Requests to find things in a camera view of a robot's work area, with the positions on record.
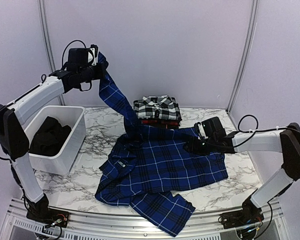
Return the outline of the blue plaid long sleeve shirt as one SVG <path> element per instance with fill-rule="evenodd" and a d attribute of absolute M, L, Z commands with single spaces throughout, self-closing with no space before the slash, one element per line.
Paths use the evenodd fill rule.
<path fill-rule="evenodd" d="M 100 167 L 95 198 L 111 206 L 130 206 L 160 230 L 177 236 L 195 208 L 173 191 L 225 180 L 224 154 L 187 152 L 184 144 L 197 138 L 194 127 L 164 129 L 142 124 L 107 72 L 99 82 L 99 97 L 123 116 L 125 133 Z"/>

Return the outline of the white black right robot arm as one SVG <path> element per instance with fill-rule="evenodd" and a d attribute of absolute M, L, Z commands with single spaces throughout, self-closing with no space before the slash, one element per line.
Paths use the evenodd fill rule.
<path fill-rule="evenodd" d="M 250 225 L 264 219 L 262 207 L 282 195 L 300 179 L 300 125 L 226 133 L 215 119 L 204 121 L 203 130 L 185 143 L 189 153 L 208 156 L 248 153 L 262 185 L 243 201 L 240 210 L 221 214 L 225 229 Z"/>

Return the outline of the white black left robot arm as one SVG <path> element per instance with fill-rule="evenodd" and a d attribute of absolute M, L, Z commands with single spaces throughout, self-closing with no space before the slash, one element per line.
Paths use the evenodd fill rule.
<path fill-rule="evenodd" d="M 22 190 L 28 219 L 48 223 L 63 212 L 49 208 L 48 197 L 36 179 L 25 123 L 54 98 L 79 88 L 82 83 L 103 79 L 108 66 L 108 62 L 104 62 L 77 71 L 56 70 L 17 99 L 6 105 L 0 104 L 0 146 L 7 155 L 14 180 Z"/>

